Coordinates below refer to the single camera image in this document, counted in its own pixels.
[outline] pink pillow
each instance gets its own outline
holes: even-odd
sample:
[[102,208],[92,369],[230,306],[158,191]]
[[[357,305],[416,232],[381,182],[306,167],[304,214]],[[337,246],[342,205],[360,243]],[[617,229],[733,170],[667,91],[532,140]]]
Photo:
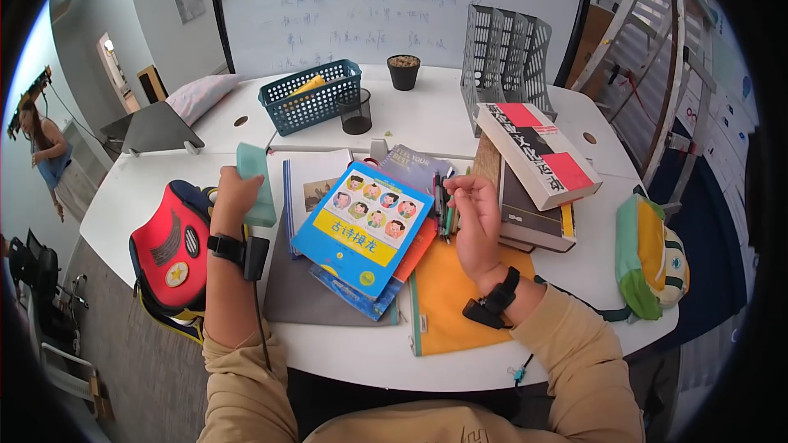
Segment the pink pillow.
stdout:
[[207,75],[182,85],[166,101],[186,125],[192,126],[244,78],[241,74]]

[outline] long dark hair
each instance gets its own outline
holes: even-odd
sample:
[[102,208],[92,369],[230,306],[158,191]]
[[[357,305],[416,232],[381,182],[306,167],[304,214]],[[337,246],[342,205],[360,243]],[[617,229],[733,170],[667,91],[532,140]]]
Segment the long dark hair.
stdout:
[[44,130],[41,128],[41,118],[39,117],[39,109],[35,107],[35,103],[33,103],[33,100],[27,100],[25,101],[25,103],[22,103],[22,111],[32,113],[33,141],[35,143],[35,147],[39,151],[44,151],[48,148],[51,148],[52,143],[49,142],[49,139],[47,139],[46,136],[44,135]]

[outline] hand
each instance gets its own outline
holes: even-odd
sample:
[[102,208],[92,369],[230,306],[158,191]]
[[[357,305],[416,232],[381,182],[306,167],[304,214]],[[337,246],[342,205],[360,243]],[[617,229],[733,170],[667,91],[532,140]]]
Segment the hand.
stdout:
[[221,175],[211,217],[212,233],[214,232],[214,223],[222,227],[228,225],[236,229],[240,228],[243,216],[254,206],[254,202],[257,201],[257,192],[265,180],[261,174],[243,180],[234,166],[222,167]]
[[63,219],[63,206],[60,204],[60,202],[55,202],[54,203],[54,210],[57,211],[57,215],[60,216],[60,222],[64,222],[64,219]]
[[459,264],[487,295],[506,278],[507,270],[498,259],[500,209],[495,187],[487,178],[473,174],[446,180],[444,187],[454,196],[448,206],[463,218],[463,228],[457,233]]

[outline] red backpack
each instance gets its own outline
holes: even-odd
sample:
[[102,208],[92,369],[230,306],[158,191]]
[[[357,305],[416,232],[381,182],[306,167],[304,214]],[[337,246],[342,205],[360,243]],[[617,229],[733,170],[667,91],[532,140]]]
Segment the red backpack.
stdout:
[[[209,195],[216,190],[173,180],[165,187],[153,217],[128,240],[136,276],[134,291],[145,311],[200,344],[213,211]],[[245,239],[246,226],[242,233]]]

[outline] doorway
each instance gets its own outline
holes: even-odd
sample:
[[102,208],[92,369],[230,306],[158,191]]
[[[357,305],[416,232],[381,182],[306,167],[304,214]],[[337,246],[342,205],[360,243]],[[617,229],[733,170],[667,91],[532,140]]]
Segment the doorway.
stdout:
[[140,104],[137,103],[137,99],[134,97],[132,89],[128,87],[126,75],[123,73],[121,63],[117,60],[117,55],[115,54],[115,45],[112,43],[110,35],[104,33],[98,39],[98,42],[96,43],[96,49],[98,50],[98,54],[102,59],[102,65],[104,65],[106,75],[108,78],[110,78],[110,83],[115,89],[115,94],[117,94],[118,99],[123,104],[123,108],[126,110],[126,113],[131,114],[139,110]]

